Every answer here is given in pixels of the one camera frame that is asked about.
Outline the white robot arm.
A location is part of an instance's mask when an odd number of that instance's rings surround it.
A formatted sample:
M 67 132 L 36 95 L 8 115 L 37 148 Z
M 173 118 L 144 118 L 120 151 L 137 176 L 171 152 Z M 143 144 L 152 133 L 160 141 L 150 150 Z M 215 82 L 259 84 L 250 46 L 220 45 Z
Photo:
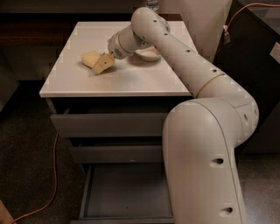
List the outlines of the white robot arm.
M 156 12 L 141 7 L 108 42 L 122 60 L 155 46 L 192 95 L 164 122 L 163 157 L 175 224 L 248 224 L 235 162 L 259 120 L 255 99 L 230 76 L 169 32 Z

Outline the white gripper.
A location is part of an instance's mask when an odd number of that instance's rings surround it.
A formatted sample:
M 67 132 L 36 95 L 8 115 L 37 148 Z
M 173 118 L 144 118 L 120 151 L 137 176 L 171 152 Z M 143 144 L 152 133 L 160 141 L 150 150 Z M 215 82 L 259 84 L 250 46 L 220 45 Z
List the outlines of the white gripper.
M 108 41 L 108 51 L 116 59 L 122 60 L 130 55 L 130 41 L 128 34 L 118 32 Z M 92 67 L 96 74 L 101 74 L 115 64 L 115 58 L 110 53 L 97 55 Z

